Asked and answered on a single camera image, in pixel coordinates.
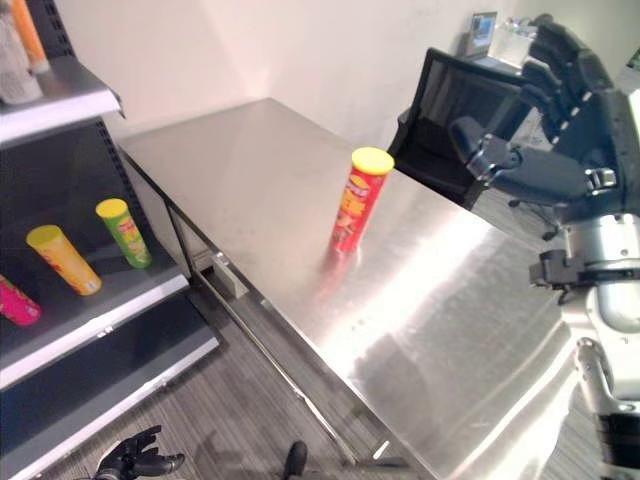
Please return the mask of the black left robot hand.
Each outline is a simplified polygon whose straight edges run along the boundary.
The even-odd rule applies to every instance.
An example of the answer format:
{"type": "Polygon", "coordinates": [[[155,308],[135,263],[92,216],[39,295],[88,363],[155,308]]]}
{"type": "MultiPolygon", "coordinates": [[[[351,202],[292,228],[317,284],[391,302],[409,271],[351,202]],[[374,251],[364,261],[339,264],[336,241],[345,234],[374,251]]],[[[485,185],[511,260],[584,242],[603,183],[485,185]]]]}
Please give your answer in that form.
{"type": "Polygon", "coordinates": [[[161,455],[154,446],[161,425],[154,425],[119,443],[100,459],[93,479],[138,479],[169,475],[185,462],[185,455],[161,455]]]}

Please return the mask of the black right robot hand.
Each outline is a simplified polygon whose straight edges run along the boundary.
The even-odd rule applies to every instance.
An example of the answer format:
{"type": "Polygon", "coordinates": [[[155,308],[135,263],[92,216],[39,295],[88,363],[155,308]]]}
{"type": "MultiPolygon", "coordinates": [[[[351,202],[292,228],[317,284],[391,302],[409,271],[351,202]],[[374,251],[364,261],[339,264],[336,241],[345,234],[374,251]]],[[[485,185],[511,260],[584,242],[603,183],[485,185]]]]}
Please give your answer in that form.
{"type": "Polygon", "coordinates": [[[599,57],[549,14],[520,73],[519,96],[541,117],[552,147],[489,133],[463,116],[449,135],[466,169],[488,187],[550,206],[562,224],[639,213],[639,133],[628,97],[599,57]]]}

